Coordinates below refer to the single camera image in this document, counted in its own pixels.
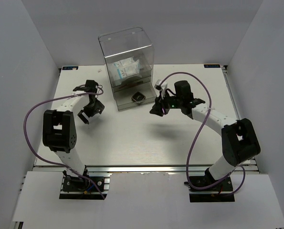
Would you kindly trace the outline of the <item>black square compact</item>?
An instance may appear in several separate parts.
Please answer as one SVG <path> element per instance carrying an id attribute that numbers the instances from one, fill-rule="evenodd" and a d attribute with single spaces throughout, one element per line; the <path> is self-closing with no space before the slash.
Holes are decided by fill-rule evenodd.
<path id="1" fill-rule="evenodd" d="M 141 92 L 136 92 L 132 95 L 131 100 L 134 104 L 141 105 L 144 102 L 145 98 L 146 96 L 144 94 L 142 94 Z"/>

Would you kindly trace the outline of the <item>cotton pad packet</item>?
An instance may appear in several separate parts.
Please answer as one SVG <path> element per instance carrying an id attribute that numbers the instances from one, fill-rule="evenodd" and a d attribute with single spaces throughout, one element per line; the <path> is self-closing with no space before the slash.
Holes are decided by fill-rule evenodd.
<path id="1" fill-rule="evenodd" d="M 139 73 L 139 67 L 137 65 L 122 66 L 122 67 L 112 66 L 110 70 L 114 81 L 117 83 L 120 83 L 124 79 Z"/>
<path id="2" fill-rule="evenodd" d="M 133 57 L 129 57 L 126 59 L 122 59 L 119 61 L 116 61 L 114 63 L 112 63 L 112 65 L 114 67 L 120 68 L 120 67 L 133 67 L 134 70 L 136 70 L 137 72 L 139 72 L 140 70 L 140 60 L 134 60 Z"/>

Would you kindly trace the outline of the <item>clear acrylic drawer organizer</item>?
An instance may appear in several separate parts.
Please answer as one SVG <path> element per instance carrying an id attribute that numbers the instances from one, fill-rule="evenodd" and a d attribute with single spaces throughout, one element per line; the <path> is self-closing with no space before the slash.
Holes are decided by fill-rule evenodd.
<path id="1" fill-rule="evenodd" d="M 142 27 L 99 35 L 118 111 L 154 102 L 154 46 Z"/>

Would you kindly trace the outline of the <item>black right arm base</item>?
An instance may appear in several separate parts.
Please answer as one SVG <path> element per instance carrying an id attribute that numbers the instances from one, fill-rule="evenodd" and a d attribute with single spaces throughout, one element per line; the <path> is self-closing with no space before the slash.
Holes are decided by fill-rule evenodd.
<path id="1" fill-rule="evenodd" d="M 230 177 L 227 177 L 222 182 L 215 186 L 204 189 L 205 186 L 209 186 L 211 180 L 203 176 L 190 176 L 190 182 L 195 187 L 201 187 L 202 189 L 193 188 L 188 181 L 184 182 L 184 185 L 189 189 L 189 201 L 190 203 L 227 203 L 235 202 L 233 194 L 233 185 Z"/>

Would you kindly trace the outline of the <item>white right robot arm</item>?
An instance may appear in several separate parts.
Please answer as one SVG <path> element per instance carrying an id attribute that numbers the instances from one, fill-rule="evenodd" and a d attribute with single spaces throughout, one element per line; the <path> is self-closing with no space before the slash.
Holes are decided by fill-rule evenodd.
<path id="1" fill-rule="evenodd" d="M 204 100 L 194 97 L 187 81 L 178 81 L 174 86 L 175 93 L 169 94 L 167 83 L 162 80 L 156 82 L 155 89 L 159 90 L 159 96 L 150 113 L 163 117 L 169 110 L 179 109 L 190 119 L 219 134 L 222 156 L 205 171 L 200 184 L 190 184 L 197 190 L 216 190 L 236 167 L 260 153 L 253 125 L 247 118 L 236 120 L 210 108 Z"/>

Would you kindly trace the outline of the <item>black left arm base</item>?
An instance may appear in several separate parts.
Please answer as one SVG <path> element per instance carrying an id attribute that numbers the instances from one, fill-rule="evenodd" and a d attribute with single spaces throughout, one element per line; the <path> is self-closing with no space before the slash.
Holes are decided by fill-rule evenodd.
<path id="1" fill-rule="evenodd" d="M 104 197 L 107 196 L 109 178 L 103 176 L 84 176 L 90 178 L 97 185 Z M 96 189 L 95 185 L 87 179 L 81 177 L 71 177 L 63 171 L 63 179 L 60 188 L 59 199 L 67 200 L 103 200 L 103 197 Z"/>

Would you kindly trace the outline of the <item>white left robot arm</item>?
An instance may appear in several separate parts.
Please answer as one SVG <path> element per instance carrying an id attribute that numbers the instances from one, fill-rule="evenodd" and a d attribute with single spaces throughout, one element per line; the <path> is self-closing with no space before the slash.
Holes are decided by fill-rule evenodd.
<path id="1" fill-rule="evenodd" d="M 75 87 L 72 97 L 63 104 L 54 110 L 46 110 L 43 114 L 43 144 L 67 166 L 66 175 L 75 177 L 73 184 L 79 190 L 89 187 L 90 178 L 84 175 L 86 167 L 75 148 L 75 118 L 78 117 L 88 125 L 91 117 L 103 112 L 105 106 L 97 98 L 101 89 L 96 81 L 87 80 L 83 86 Z"/>

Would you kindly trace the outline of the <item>blue label left corner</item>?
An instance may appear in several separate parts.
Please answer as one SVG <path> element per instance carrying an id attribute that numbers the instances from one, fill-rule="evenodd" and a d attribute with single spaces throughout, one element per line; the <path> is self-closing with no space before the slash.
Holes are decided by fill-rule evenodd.
<path id="1" fill-rule="evenodd" d="M 73 71 L 78 70 L 78 66 L 63 66 L 62 71 Z"/>

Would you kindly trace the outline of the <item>blue label corner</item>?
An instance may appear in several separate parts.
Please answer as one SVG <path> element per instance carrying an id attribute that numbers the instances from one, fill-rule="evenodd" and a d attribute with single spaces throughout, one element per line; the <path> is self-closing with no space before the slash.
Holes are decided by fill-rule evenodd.
<path id="1" fill-rule="evenodd" d="M 219 64 L 204 64 L 204 68 L 220 68 Z"/>
<path id="2" fill-rule="evenodd" d="M 78 70 L 78 66 L 63 66 L 62 71 L 73 71 Z"/>

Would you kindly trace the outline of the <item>blue label right corner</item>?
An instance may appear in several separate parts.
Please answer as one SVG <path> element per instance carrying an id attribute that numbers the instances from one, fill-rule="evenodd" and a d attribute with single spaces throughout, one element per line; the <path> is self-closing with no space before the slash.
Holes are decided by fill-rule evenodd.
<path id="1" fill-rule="evenodd" d="M 220 68 L 219 64 L 204 64 L 204 68 Z"/>

